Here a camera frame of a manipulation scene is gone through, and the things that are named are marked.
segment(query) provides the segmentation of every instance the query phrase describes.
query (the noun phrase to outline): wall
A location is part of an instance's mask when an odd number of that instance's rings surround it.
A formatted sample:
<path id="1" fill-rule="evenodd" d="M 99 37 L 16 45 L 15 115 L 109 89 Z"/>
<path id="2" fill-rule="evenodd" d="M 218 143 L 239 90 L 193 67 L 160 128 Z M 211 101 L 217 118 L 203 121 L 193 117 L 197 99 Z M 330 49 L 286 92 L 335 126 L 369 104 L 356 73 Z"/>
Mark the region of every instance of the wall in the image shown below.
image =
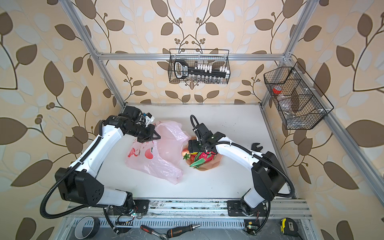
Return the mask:
<path id="1" fill-rule="evenodd" d="M 378 0 L 320 0 L 293 57 L 330 98 L 336 116 L 381 174 L 383 10 Z M 266 112 L 323 238 L 382 239 L 384 209 L 324 121 L 310 131 L 287 131 L 272 103 Z"/>
<path id="2" fill-rule="evenodd" d="M 0 34 L 1 238 L 49 239 L 61 219 L 44 219 L 39 207 L 56 170 L 120 107 L 103 95 L 107 86 L 57 1 L 0 1 Z M 47 211 L 67 206 L 55 191 Z"/>
<path id="3" fill-rule="evenodd" d="M 219 48 L 230 53 L 265 54 L 284 52 L 305 2 L 291 0 L 283 5 L 281 0 L 77 0 L 73 4 L 100 52 L 169 53 L 170 48 Z M 186 86 L 183 82 L 169 84 L 165 61 L 105 63 L 129 103 L 257 103 L 265 86 L 258 81 L 254 84 L 251 78 L 261 65 L 263 69 L 259 69 L 255 80 L 277 66 L 273 61 L 233 61 L 229 86 Z"/>

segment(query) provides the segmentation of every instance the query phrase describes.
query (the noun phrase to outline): black tape roll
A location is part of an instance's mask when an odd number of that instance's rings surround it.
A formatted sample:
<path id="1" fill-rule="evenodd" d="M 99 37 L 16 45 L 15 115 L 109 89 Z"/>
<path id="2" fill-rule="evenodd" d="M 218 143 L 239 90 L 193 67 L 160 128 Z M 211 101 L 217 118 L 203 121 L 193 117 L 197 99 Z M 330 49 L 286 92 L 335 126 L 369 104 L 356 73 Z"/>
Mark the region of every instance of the black tape roll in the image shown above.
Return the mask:
<path id="1" fill-rule="evenodd" d="M 86 236 L 84 236 L 83 235 L 83 228 L 84 228 L 85 224 L 90 220 L 93 220 L 92 229 Z M 99 228 L 100 228 L 100 220 L 97 217 L 91 217 L 91 216 L 83 217 L 77 223 L 77 225 L 74 229 L 74 236 L 77 239 L 93 238 L 96 235 L 96 233 L 99 231 Z"/>

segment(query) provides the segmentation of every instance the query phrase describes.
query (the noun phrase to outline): white platform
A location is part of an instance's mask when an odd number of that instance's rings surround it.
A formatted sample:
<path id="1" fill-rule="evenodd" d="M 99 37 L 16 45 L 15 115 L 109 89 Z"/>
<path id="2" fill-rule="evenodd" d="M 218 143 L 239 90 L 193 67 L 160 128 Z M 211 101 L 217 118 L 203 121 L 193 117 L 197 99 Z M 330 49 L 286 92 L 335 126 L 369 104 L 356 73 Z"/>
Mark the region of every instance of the white platform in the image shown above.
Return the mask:
<path id="1" fill-rule="evenodd" d="M 156 121 L 180 122 L 183 131 L 193 136 L 190 115 L 196 116 L 213 133 L 222 132 L 236 143 L 251 148 L 260 142 L 262 152 L 275 153 L 258 105 L 134 105 L 151 113 Z M 132 192 L 143 198 L 240 198 L 253 187 L 252 174 L 230 158 L 223 157 L 218 167 L 198 171 L 180 160 L 183 179 L 176 185 L 125 165 L 130 150 L 125 136 L 106 157 L 97 179 L 106 187 Z"/>

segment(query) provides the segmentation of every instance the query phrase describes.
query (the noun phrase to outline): pink plastic bag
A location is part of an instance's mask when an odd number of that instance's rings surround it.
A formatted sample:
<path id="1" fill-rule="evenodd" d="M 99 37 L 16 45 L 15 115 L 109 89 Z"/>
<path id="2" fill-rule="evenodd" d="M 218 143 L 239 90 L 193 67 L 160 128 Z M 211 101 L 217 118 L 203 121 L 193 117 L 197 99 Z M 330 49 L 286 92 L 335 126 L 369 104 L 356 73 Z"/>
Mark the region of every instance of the pink plastic bag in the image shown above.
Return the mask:
<path id="1" fill-rule="evenodd" d="M 181 152 L 190 137 L 181 130 L 181 124 L 177 122 L 157 122 L 155 126 L 161 139 L 144 143 L 135 141 L 127 153 L 125 163 L 129 168 L 177 184 L 183 176 L 183 171 L 179 168 Z"/>

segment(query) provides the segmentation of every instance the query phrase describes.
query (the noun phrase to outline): black wire basket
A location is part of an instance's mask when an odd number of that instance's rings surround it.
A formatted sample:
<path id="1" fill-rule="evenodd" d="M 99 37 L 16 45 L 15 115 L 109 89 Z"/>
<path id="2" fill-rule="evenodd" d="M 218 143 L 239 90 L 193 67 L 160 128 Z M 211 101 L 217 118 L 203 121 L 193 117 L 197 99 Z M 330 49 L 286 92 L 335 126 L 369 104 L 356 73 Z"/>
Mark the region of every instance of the black wire basket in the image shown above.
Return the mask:
<path id="1" fill-rule="evenodd" d="M 302 79 L 303 68 L 298 63 L 293 67 L 280 67 L 264 74 L 264 82 L 287 130 L 313 129 L 334 106 L 318 85 L 308 86 Z M 329 106 L 324 106 L 315 96 L 325 97 Z"/>
<path id="2" fill-rule="evenodd" d="M 228 84 L 228 55 L 229 50 L 222 49 L 170 49 L 169 82 Z"/>

